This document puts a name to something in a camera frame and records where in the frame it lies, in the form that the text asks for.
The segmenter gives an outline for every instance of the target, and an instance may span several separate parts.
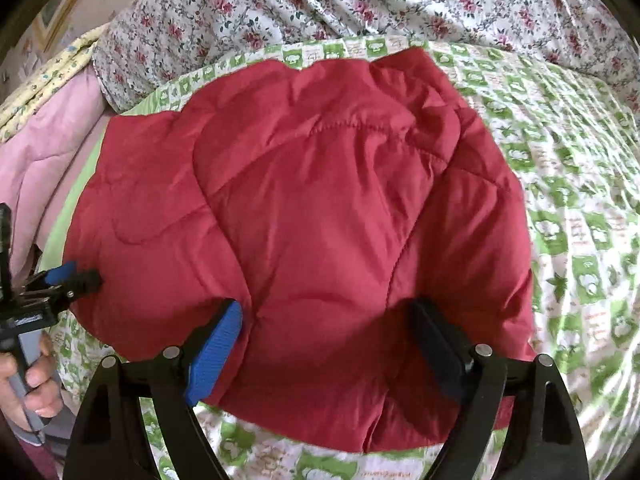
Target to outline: human hand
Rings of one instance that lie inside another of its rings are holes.
[[[62,410],[63,403],[60,386],[51,379],[56,369],[56,362],[52,357],[51,339],[44,332],[40,336],[40,352],[42,355],[26,373],[27,384],[35,389],[24,397],[24,405],[41,417],[51,418]],[[14,357],[11,354],[0,353],[0,410],[4,416],[10,418],[23,430],[31,431],[20,400],[7,381],[16,371],[17,364]]]

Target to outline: blue gripper pad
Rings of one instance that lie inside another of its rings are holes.
[[[47,285],[59,285],[64,282],[69,276],[72,276],[76,273],[77,266],[75,262],[67,262],[66,264],[55,267],[47,272],[47,275],[44,278],[44,281]]]
[[[220,322],[212,330],[200,353],[191,362],[189,383],[184,393],[189,406],[195,406],[208,397],[220,371],[234,347],[242,328],[242,308],[237,301],[231,303]]]

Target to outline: floral bedding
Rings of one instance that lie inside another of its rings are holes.
[[[597,76],[640,119],[640,64],[599,0],[135,0],[94,65],[116,110],[236,50],[366,34],[494,46]]]
[[[303,69],[317,60],[373,60],[421,46],[481,115],[526,190],[534,271],[532,345],[553,356],[574,402],[591,477],[605,478],[640,427],[640,163],[630,110],[609,86],[551,63],[496,48],[401,36],[268,46],[229,54],[181,76],[129,114],[181,110],[214,78],[264,59]],[[95,170],[100,143],[72,191],[44,252],[60,264],[78,196]],[[80,400],[112,350],[71,313],[52,330],[66,388]],[[164,480],[176,478],[152,403],[142,402]],[[439,446],[354,454],[294,442],[229,413],[199,405],[205,434],[232,478],[370,480],[421,478]],[[492,436],[478,479],[495,468],[505,431]]]

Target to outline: red jacket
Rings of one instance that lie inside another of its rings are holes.
[[[404,298],[429,296],[474,342],[533,355],[520,184],[418,49],[301,72],[266,61],[181,113],[112,119],[65,259],[100,270],[102,291],[75,313],[130,360],[239,300],[242,333],[208,402],[319,446],[446,439],[457,408]]]

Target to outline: pink blanket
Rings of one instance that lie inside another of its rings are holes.
[[[105,107],[94,69],[87,67],[0,145],[0,202],[14,213],[15,279],[30,268],[31,247],[47,204]]]

